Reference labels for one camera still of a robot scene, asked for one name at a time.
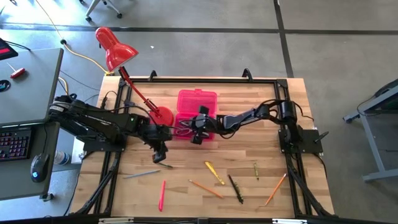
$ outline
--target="lamp shade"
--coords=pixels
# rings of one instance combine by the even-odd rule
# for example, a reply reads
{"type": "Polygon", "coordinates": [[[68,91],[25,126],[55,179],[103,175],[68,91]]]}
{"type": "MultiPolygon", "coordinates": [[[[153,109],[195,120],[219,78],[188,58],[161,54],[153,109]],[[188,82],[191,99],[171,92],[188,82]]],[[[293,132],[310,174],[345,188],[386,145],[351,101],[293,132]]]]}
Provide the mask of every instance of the lamp shade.
{"type": "Polygon", "coordinates": [[[120,43],[111,29],[107,27],[98,28],[95,36],[106,51],[106,66],[110,72],[138,54],[136,49],[120,43]]]}

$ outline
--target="robotic arm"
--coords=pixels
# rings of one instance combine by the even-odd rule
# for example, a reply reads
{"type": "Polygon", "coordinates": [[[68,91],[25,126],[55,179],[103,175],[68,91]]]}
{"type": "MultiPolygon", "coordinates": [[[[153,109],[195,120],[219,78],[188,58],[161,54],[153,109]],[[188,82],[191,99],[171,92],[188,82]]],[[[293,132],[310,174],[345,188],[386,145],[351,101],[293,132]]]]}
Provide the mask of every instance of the robotic arm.
{"type": "Polygon", "coordinates": [[[217,115],[216,119],[208,115],[209,109],[201,106],[199,115],[194,117],[188,123],[182,123],[183,126],[191,128],[194,135],[191,142],[194,144],[201,144],[203,138],[207,137],[207,133],[216,133],[223,138],[226,134],[234,134],[241,126],[251,124],[261,119],[268,119],[275,124],[282,124],[287,126],[287,135],[284,136],[285,142],[292,144],[299,144],[303,141],[302,128],[297,126],[297,114],[295,109],[296,104],[290,100],[268,100],[261,103],[257,108],[253,108],[247,112],[239,115],[217,115]],[[280,107],[280,118],[271,115],[275,106],[280,107]]]}
{"type": "Polygon", "coordinates": [[[52,121],[59,122],[63,129],[77,139],[85,144],[92,144],[93,147],[87,147],[91,151],[122,148],[126,143],[126,136],[133,136],[154,149],[154,163],[166,158],[168,149],[165,141],[172,139],[169,127],[151,124],[148,117],[139,114],[117,114],[112,111],[115,110],[88,105],[77,100],[76,94],[72,94],[56,97],[49,109],[49,115],[52,121]],[[105,147],[98,149],[98,143],[105,147]]]}

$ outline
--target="gray floor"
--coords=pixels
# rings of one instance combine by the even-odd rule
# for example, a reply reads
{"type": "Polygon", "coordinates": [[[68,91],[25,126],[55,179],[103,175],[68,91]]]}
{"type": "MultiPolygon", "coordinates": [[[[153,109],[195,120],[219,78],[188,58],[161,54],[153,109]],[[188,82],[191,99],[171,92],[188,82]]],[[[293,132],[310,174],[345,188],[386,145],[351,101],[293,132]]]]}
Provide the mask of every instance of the gray floor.
{"type": "MultiPolygon", "coordinates": [[[[56,24],[113,27],[217,27],[276,29],[271,0],[119,0],[123,18],[99,4],[88,24],[87,4],[40,1],[56,24]]],[[[8,1],[0,24],[50,24],[33,1],[8,1]]],[[[393,0],[280,0],[286,29],[397,29],[393,0]]],[[[94,32],[62,31],[71,47],[104,65],[94,32]]],[[[248,67],[255,77],[286,77],[279,34],[222,34],[173,32],[117,32],[120,41],[140,54],[127,64],[131,75],[240,76],[248,67]]],[[[32,49],[61,47],[54,31],[1,30],[0,37],[32,49]]],[[[330,131],[323,140],[328,183],[337,215],[398,222],[398,178],[365,184],[361,176],[377,171],[359,121],[341,119],[378,88],[397,78],[398,35],[287,35],[295,77],[305,79],[315,123],[330,131]]],[[[100,88],[103,72],[65,51],[62,70],[100,88]]],[[[98,91],[65,77],[70,92],[87,99],[98,91]]],[[[58,87],[57,95],[63,94],[58,87]]],[[[89,101],[95,104],[96,98],[89,101]]],[[[69,147],[66,140],[60,147],[69,147]]],[[[390,152],[388,167],[397,167],[390,152]]],[[[42,203],[37,197],[0,202],[0,220],[63,215],[76,181],[76,170],[55,172],[50,191],[58,197],[42,203]]]]}

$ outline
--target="black keyboard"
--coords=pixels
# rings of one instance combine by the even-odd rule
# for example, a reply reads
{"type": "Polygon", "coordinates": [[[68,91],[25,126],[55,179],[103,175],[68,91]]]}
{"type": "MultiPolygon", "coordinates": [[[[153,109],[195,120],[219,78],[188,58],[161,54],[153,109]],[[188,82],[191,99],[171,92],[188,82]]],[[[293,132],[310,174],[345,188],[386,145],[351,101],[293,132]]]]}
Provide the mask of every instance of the black keyboard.
{"type": "Polygon", "coordinates": [[[0,162],[28,159],[32,128],[0,129],[0,162]]]}

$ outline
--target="wooden table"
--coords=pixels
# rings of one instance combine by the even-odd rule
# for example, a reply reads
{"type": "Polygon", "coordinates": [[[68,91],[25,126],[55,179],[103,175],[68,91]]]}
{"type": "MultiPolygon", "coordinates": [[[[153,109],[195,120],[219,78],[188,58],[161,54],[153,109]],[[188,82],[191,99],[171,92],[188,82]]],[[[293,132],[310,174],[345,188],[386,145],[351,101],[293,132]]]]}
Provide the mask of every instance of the wooden table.
{"type": "MultiPolygon", "coordinates": [[[[292,100],[297,102],[305,115],[311,116],[304,81],[301,78],[287,79],[292,100]]],[[[104,77],[98,104],[104,95],[117,91],[119,77],[104,77]]],[[[170,108],[177,114],[177,96],[182,89],[214,91],[217,93],[217,114],[240,114],[267,99],[275,98],[274,87],[265,84],[237,83],[136,83],[144,96],[158,106],[170,108]]],[[[125,99],[127,88],[122,99],[125,99]]],[[[108,94],[106,107],[113,109],[115,94],[108,94]]],[[[132,101],[143,106],[137,94],[132,101]]],[[[130,112],[142,113],[136,109],[130,112]]],[[[313,128],[313,122],[299,114],[298,124],[303,128],[313,128]]],[[[229,140],[219,136],[214,141],[194,145],[189,141],[169,141],[166,164],[174,166],[167,169],[152,163],[152,149],[143,145],[138,138],[129,138],[127,148],[122,154],[118,180],[114,194],[112,216],[129,217],[234,217],[270,218],[293,217],[292,198],[289,180],[286,178],[268,206],[264,205],[280,178],[287,172],[285,157],[280,153],[277,131],[279,126],[270,121],[258,121],[242,127],[229,140]],[[208,170],[205,161],[214,165],[217,173],[225,181],[221,185],[208,170]],[[257,163],[259,180],[255,178],[253,163],[257,163]],[[162,169],[156,174],[131,179],[124,176],[162,169]],[[241,189],[244,204],[241,205],[228,180],[230,174],[241,189]],[[193,185],[193,179],[224,196],[215,195],[193,185]],[[158,210],[162,181],[166,180],[164,210],[158,210]]],[[[83,161],[78,185],[72,203],[75,212],[89,199],[98,186],[104,153],[96,152],[83,161]]],[[[303,163],[309,189],[324,208],[333,213],[325,171],[314,155],[304,154],[303,163]]],[[[298,191],[300,207],[303,198],[298,191]]],[[[108,189],[104,191],[103,205],[106,203],[108,189]]]]}

